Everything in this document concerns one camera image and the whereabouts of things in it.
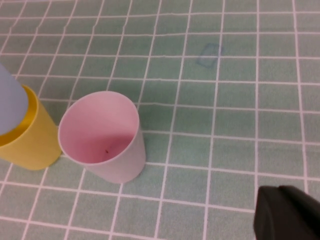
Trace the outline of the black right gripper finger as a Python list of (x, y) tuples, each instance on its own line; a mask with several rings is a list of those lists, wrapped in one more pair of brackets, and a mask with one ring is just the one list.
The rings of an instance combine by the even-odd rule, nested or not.
[(260, 186), (253, 230), (257, 240), (318, 240), (320, 202), (293, 185)]

